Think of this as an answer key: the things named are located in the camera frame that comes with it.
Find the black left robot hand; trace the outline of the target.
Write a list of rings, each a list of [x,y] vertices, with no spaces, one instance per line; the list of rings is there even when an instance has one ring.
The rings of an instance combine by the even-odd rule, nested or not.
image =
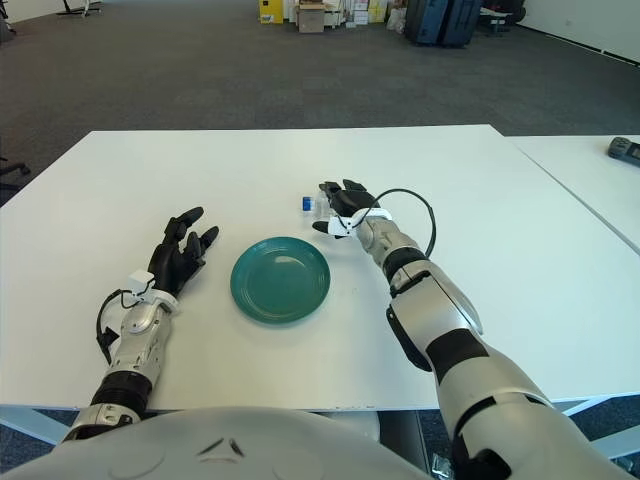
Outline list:
[[[141,287],[134,287],[132,295],[141,296],[151,289],[166,292],[176,298],[185,284],[206,264],[205,252],[214,243],[219,227],[213,226],[198,235],[189,231],[204,214],[201,206],[194,207],[177,217],[171,217],[164,229],[164,237],[156,246],[148,264]]]

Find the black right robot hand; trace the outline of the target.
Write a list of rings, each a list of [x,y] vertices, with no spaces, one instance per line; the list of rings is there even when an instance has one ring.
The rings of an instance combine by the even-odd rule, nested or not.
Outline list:
[[[319,184],[316,198],[317,218],[312,228],[336,239],[344,238],[350,225],[354,225],[354,215],[360,210],[379,208],[379,203],[360,183],[344,179],[343,186],[337,182],[325,181]]]

